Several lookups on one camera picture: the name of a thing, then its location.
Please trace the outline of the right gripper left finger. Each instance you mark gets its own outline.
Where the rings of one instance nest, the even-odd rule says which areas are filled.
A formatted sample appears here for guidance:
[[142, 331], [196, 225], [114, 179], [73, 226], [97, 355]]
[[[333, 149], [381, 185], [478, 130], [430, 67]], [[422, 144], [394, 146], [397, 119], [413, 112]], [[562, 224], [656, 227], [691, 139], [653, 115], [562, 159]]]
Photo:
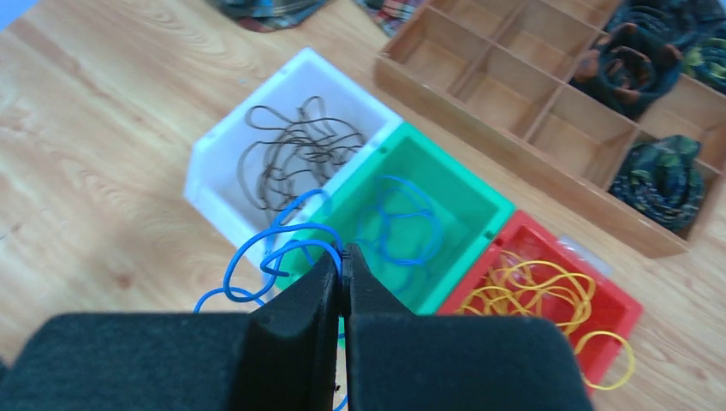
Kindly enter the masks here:
[[252, 313], [66, 313], [2, 377], [4, 410], [329, 410], [339, 266]]

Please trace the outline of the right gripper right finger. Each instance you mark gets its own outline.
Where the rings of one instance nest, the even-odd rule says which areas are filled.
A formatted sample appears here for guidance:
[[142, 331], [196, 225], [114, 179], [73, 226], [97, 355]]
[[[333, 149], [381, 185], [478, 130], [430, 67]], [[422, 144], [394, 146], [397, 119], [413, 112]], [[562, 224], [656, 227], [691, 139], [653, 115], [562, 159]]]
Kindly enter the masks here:
[[417, 315], [355, 244], [342, 262], [352, 410], [590, 410], [565, 336], [549, 320]]

